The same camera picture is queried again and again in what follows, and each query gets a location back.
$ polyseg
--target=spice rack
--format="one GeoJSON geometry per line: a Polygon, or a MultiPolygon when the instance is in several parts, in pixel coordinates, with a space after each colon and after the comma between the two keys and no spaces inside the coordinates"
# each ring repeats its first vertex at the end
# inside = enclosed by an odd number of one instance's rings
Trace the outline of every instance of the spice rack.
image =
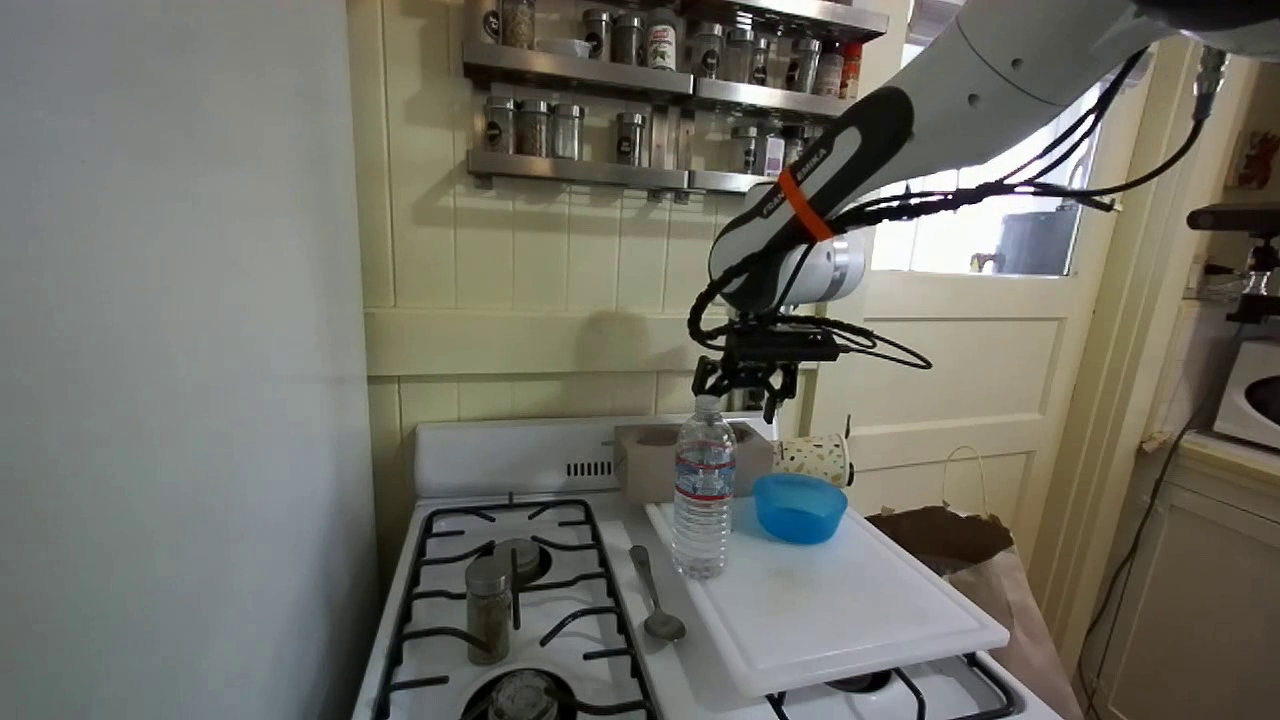
{"type": "MultiPolygon", "coordinates": [[[[734,0],[746,12],[770,12],[778,20],[803,20],[826,27],[826,36],[839,41],[875,41],[888,20],[881,12],[837,4],[837,0],[734,0]]],[[[746,86],[698,78],[685,68],[643,68],[643,64],[611,64],[589,61],[572,54],[550,49],[510,49],[485,31],[485,15],[492,0],[466,0],[466,31],[462,31],[462,64],[478,93],[492,93],[497,86],[519,86],[541,93],[585,93],[603,99],[647,104],[655,113],[679,110],[685,119],[702,124],[705,113],[754,113],[754,118],[788,118],[798,124],[832,119],[854,99],[811,98],[794,87],[746,86]]],[[[607,159],[560,159],[560,155],[512,155],[492,147],[471,147],[466,168],[479,180],[512,175],[512,180],[556,180],[556,185],[603,185],[603,190],[643,190],[643,194],[721,194],[746,195],[764,175],[754,172],[698,172],[698,168],[638,168],[607,159]]]]}

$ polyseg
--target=white wall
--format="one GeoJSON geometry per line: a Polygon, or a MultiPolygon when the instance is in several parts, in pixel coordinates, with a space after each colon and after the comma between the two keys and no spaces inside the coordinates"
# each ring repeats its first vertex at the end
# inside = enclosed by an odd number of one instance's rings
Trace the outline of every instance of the white wall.
{"type": "Polygon", "coordinates": [[[342,715],[372,621],[344,4],[0,0],[0,715],[342,715]]]}

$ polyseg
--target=metal shelf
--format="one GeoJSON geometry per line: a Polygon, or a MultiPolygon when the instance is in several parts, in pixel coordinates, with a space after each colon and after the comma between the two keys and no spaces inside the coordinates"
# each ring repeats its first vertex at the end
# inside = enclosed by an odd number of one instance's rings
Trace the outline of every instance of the metal shelf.
{"type": "Polygon", "coordinates": [[[643,190],[643,194],[688,194],[688,172],[633,168],[633,164],[585,164],[554,155],[505,155],[469,151],[471,175],[515,175],[515,180],[560,180],[560,185],[603,185],[603,190],[643,190]]]}
{"type": "Polygon", "coordinates": [[[554,57],[531,49],[505,49],[479,36],[466,41],[466,68],[471,79],[519,78],[541,86],[593,86],[639,98],[692,98],[688,74],[659,74],[638,64],[600,64],[581,57],[554,57]]]}
{"type": "Polygon", "coordinates": [[[809,26],[830,26],[837,36],[854,36],[854,41],[871,41],[888,31],[888,15],[839,0],[734,0],[737,8],[748,12],[772,12],[772,15],[788,15],[788,20],[809,20],[809,26]]]}
{"type": "Polygon", "coordinates": [[[761,110],[761,113],[794,113],[794,118],[839,118],[849,110],[849,99],[839,99],[839,98],[809,98],[809,93],[734,86],[734,79],[714,79],[714,78],[698,79],[692,98],[715,99],[715,104],[761,110]]]}
{"type": "Polygon", "coordinates": [[[770,185],[770,175],[754,172],[692,172],[698,194],[715,194],[715,195],[748,195],[756,185],[770,185]]]}

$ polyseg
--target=stove burner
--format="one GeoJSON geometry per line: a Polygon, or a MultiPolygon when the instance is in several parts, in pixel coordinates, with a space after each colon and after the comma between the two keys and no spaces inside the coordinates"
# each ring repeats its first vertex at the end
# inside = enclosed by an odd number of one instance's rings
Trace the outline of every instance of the stove burner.
{"type": "Polygon", "coordinates": [[[479,685],[462,720],[575,720],[563,678],[515,668],[479,685]]]}
{"type": "Polygon", "coordinates": [[[832,681],[837,691],[858,691],[858,697],[886,691],[888,685],[891,685],[891,673],[832,681]]]}
{"type": "Polygon", "coordinates": [[[530,588],[554,572],[554,554],[531,542],[505,542],[492,548],[492,557],[512,557],[515,588],[530,588]]]}

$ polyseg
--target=spoon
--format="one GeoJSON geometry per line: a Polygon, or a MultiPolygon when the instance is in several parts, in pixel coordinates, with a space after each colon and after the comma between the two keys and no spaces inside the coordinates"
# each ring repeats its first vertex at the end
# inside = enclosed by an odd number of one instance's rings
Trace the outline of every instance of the spoon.
{"type": "Polygon", "coordinates": [[[651,613],[643,617],[643,632],[651,635],[651,640],[679,640],[685,635],[685,624],[679,624],[679,617],[672,617],[672,613],[663,613],[663,600],[655,600],[655,582],[651,582],[651,566],[647,566],[647,548],[643,546],[633,546],[633,566],[638,566],[638,572],[639,572],[639,586],[643,586],[643,594],[647,594],[647,600],[651,600],[651,613]]]}

